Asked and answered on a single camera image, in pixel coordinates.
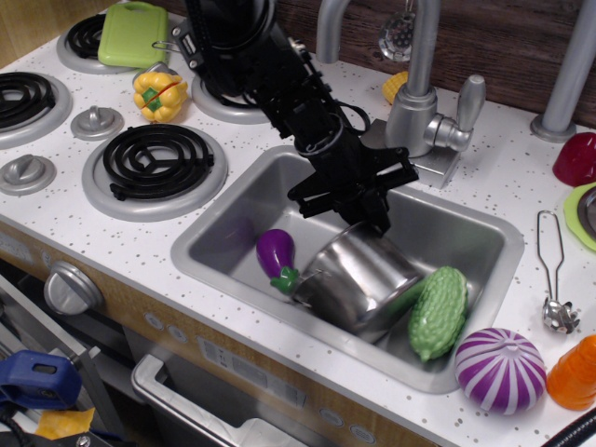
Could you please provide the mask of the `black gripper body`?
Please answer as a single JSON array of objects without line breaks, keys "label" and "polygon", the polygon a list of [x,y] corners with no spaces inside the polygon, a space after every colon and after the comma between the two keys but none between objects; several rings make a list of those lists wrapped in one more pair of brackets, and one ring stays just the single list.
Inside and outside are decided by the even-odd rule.
[{"label": "black gripper body", "polygon": [[407,149],[372,149],[353,134],[329,134],[318,141],[297,137],[294,148],[315,170],[288,192],[305,218],[336,212],[339,203],[359,203],[367,189],[386,192],[387,201],[389,190],[418,179]]}]

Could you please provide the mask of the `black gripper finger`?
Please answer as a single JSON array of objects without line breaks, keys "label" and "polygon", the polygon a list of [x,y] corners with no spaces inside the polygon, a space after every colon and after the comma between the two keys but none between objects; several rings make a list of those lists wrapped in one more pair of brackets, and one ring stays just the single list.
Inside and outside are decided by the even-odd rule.
[{"label": "black gripper finger", "polygon": [[386,192],[367,189],[359,198],[359,204],[364,215],[363,220],[376,228],[380,234],[385,234],[390,228]]},{"label": "black gripper finger", "polygon": [[349,225],[366,222],[368,220],[366,210],[359,203],[339,203],[335,211]]}]

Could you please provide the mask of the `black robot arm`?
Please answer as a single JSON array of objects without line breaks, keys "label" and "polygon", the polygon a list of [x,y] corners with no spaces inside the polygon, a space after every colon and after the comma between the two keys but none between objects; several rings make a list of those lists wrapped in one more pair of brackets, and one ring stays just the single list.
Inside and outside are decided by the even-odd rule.
[{"label": "black robot arm", "polygon": [[275,2],[188,1],[185,7],[173,38],[189,68],[220,94],[247,96],[313,167],[288,193],[300,213],[334,211],[348,224],[366,222],[385,233],[388,191],[418,178],[407,149],[363,144],[308,52],[278,25]]}]

